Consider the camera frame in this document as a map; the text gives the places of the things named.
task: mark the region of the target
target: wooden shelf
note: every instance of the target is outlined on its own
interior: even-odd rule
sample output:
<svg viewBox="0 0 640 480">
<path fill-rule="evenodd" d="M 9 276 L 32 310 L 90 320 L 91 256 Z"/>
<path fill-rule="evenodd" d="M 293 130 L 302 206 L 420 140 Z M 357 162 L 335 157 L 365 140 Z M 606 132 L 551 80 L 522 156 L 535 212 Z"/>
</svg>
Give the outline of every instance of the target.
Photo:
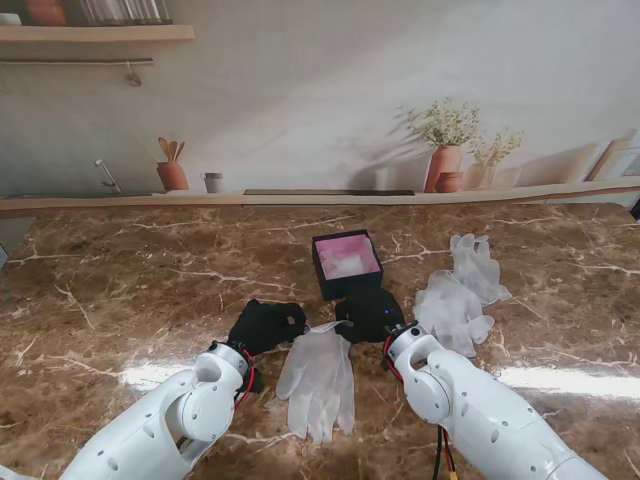
<svg viewBox="0 0 640 480">
<path fill-rule="evenodd" d="M 640 177 L 621 177 L 598 182 L 516 187 L 457 193 L 418 193 L 414 196 L 360 197 L 354 195 L 243 195 L 242 192 L 203 194 L 175 191 L 146 196 L 112 195 L 102 198 L 10 198 L 0 199 L 5 212 L 55 208 L 161 207 L 193 205 L 438 205 L 446 203 L 522 203 L 615 193 L 640 192 Z"/>
<path fill-rule="evenodd" d="M 125 43 L 193 40 L 191 25 L 136 27 L 0 27 L 0 42 Z"/>
</svg>

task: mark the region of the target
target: white glove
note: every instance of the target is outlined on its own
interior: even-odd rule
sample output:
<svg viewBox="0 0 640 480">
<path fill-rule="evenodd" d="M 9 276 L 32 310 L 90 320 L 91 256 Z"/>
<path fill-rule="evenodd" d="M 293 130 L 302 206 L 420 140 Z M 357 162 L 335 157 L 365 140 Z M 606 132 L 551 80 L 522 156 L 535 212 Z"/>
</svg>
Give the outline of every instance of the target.
<svg viewBox="0 0 640 480">
<path fill-rule="evenodd" d="M 332 440 L 333 424 L 353 430 L 355 403 L 351 344 L 333 330 L 313 329 L 296 338 L 284 363 L 276 395 L 289 399 L 289 430 L 314 443 Z"/>
<path fill-rule="evenodd" d="M 475 238 L 473 233 L 451 237 L 453 275 L 478 296 L 482 306 L 511 298 L 509 290 L 500 285 L 500 264 L 489 257 L 488 240 L 486 235 Z"/>
<path fill-rule="evenodd" d="M 413 315 L 444 348 L 465 357 L 476 355 L 473 344 L 484 342 L 495 323 L 493 317 L 482 315 L 476 294 L 448 270 L 431 274 L 426 290 L 416 294 Z"/>
</svg>

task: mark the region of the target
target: wall hook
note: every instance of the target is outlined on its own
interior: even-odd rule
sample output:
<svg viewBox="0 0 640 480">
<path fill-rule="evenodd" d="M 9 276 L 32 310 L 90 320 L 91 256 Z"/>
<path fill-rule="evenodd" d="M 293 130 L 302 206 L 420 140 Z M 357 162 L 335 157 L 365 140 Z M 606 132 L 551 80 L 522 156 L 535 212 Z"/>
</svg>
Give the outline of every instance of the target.
<svg viewBox="0 0 640 480">
<path fill-rule="evenodd" d="M 140 87 L 142 86 L 142 79 L 136 75 L 131 68 L 131 62 L 127 62 L 127 76 L 126 79 L 129 81 L 132 87 Z"/>
</svg>

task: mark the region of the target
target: terracotta vase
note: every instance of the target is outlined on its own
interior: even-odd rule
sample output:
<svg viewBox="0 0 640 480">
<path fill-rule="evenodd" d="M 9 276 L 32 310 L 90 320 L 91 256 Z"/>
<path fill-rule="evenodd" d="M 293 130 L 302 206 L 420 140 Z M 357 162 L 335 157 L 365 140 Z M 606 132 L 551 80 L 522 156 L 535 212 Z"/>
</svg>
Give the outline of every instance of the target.
<svg viewBox="0 0 640 480">
<path fill-rule="evenodd" d="M 163 162 L 158 164 L 158 175 L 166 191 L 189 190 L 189 182 L 184 170 L 178 162 Z"/>
<path fill-rule="evenodd" d="M 489 188 L 496 174 L 496 167 L 485 167 L 474 163 L 464 176 L 463 190 L 483 190 Z"/>
<path fill-rule="evenodd" d="M 35 23 L 43 27 L 66 27 L 67 17 L 57 0 L 27 0 L 27 10 Z"/>
<path fill-rule="evenodd" d="M 462 172 L 442 172 L 436 182 L 436 192 L 453 193 L 462 186 Z"/>
<path fill-rule="evenodd" d="M 436 192 L 436 182 L 442 172 L 457 172 L 462 162 L 462 150 L 459 145 L 441 145 L 431 156 L 425 193 Z"/>
</svg>

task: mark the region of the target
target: potted plant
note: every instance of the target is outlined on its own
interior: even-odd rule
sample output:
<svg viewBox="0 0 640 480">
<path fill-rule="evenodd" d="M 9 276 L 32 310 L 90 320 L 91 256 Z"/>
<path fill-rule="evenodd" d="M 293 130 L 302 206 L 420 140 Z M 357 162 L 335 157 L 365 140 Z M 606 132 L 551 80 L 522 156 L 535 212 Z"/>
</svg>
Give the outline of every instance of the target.
<svg viewBox="0 0 640 480">
<path fill-rule="evenodd" d="M 464 177 L 463 190 L 481 190 L 489 188 L 496 174 L 496 166 L 522 144 L 524 132 L 512 132 L 508 128 L 497 133 L 489 145 L 481 137 L 471 140 L 471 153 L 475 163 L 469 167 Z"/>
<path fill-rule="evenodd" d="M 429 163 L 425 193 L 436 192 L 436 182 L 441 173 L 457 172 L 460 168 L 460 146 L 476 136 L 480 121 L 478 113 L 479 110 L 468 103 L 457 107 L 451 98 L 433 102 L 426 110 L 412 109 L 407 113 L 407 128 L 412 136 L 437 147 Z M 445 182 L 448 185 L 446 189 L 438 188 L 442 193 L 460 188 L 462 174 L 449 177 Z"/>
</svg>

